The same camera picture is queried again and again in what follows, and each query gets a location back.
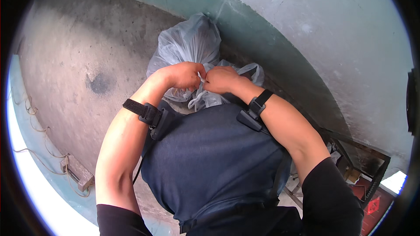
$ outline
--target black wearable device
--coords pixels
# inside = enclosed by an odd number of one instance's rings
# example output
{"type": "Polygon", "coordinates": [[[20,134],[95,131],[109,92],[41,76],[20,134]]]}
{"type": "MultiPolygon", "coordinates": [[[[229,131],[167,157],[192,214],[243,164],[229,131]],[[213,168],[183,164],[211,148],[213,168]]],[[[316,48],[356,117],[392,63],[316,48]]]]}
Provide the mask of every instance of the black wearable device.
{"type": "Polygon", "coordinates": [[[264,90],[258,97],[254,97],[249,103],[248,111],[241,110],[236,116],[236,120],[255,131],[270,134],[265,128],[264,123],[261,122],[260,114],[265,109],[264,103],[272,94],[271,91],[264,90]]]}
{"type": "Polygon", "coordinates": [[[152,139],[160,140],[172,123],[175,115],[166,109],[158,110],[149,103],[140,104],[134,100],[127,99],[123,107],[139,115],[139,120],[148,124],[151,130],[152,139]]]}

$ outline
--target red sticker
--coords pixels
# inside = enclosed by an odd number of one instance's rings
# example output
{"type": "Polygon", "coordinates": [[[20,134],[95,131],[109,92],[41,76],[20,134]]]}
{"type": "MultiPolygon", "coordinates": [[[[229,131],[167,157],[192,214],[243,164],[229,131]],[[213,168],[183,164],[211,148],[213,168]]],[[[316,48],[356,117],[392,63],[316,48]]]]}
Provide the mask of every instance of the red sticker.
{"type": "Polygon", "coordinates": [[[369,202],[368,207],[367,207],[367,214],[368,215],[371,214],[371,213],[374,213],[377,210],[379,210],[379,199],[380,198],[381,197],[377,197],[376,199],[371,200],[369,202]]]}

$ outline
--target plastic bag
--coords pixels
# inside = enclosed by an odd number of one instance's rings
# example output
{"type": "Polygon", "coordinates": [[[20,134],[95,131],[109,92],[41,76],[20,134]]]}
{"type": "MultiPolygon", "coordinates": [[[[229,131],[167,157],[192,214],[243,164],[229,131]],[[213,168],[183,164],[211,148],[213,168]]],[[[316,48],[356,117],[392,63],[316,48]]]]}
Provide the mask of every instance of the plastic bag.
{"type": "MultiPolygon", "coordinates": [[[[202,64],[217,64],[219,61],[219,30],[203,13],[194,14],[189,20],[162,31],[158,42],[157,50],[147,67],[147,77],[160,68],[184,61],[202,64]]],[[[177,102],[185,102],[191,95],[189,90],[176,88],[165,93],[165,97],[177,102]]]]}
{"type": "MultiPolygon", "coordinates": [[[[242,67],[242,68],[238,68],[235,65],[233,65],[232,63],[223,59],[217,65],[218,66],[231,66],[231,67],[234,68],[234,70],[236,72],[238,72],[239,75],[243,75],[244,73],[247,73],[247,72],[255,69],[254,74],[251,76],[252,82],[259,87],[262,86],[263,83],[264,83],[263,68],[256,63],[251,63],[251,64],[248,64],[248,65],[242,67]]],[[[206,72],[211,70],[213,67],[214,67],[214,65],[212,65],[212,64],[204,64],[204,68],[205,68],[206,72]]],[[[195,98],[192,99],[188,103],[188,108],[191,109],[192,106],[194,106],[194,110],[195,110],[195,112],[197,112],[202,108],[208,108],[208,107],[221,105],[221,104],[226,104],[226,103],[229,103],[229,101],[227,99],[222,97],[222,95],[204,90],[203,89],[203,83],[201,83],[200,87],[197,90],[195,98]]]]}

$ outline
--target hand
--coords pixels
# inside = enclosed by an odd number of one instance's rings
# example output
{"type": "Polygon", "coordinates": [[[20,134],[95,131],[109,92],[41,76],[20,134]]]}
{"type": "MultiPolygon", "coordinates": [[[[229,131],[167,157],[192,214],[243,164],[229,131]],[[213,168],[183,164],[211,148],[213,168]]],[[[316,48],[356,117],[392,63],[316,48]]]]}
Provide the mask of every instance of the hand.
{"type": "Polygon", "coordinates": [[[189,89],[191,92],[194,88],[198,89],[200,86],[200,76],[206,78],[206,71],[203,64],[195,62],[181,62],[179,64],[167,66],[159,69],[158,71],[161,76],[166,77],[168,80],[168,86],[181,89],[189,89]]]}
{"type": "Polygon", "coordinates": [[[203,88],[217,94],[232,93],[232,88],[238,82],[245,80],[249,81],[247,78],[239,76],[231,66],[215,66],[207,72],[203,88]]]}

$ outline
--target skin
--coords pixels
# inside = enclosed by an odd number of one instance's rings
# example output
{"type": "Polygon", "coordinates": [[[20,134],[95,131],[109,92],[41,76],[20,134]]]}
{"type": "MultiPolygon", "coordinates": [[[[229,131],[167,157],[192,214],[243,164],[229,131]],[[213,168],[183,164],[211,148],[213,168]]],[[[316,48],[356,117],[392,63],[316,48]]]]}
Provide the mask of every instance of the skin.
{"type": "MultiPolygon", "coordinates": [[[[206,74],[202,64],[182,62],[153,73],[134,93],[132,100],[158,106],[163,94],[171,87],[193,91],[206,79],[203,88],[223,94],[230,92],[249,104],[264,89],[239,76],[229,66],[217,66],[206,74]]],[[[261,119],[273,137],[290,153],[303,183],[319,162],[329,157],[327,148],[317,131],[296,108],[284,99],[272,95],[265,102],[261,119]]],[[[105,135],[99,153],[96,172],[96,203],[131,210],[140,215],[134,195],[133,171],[142,154],[149,126],[125,108],[117,113],[105,135]]]]}

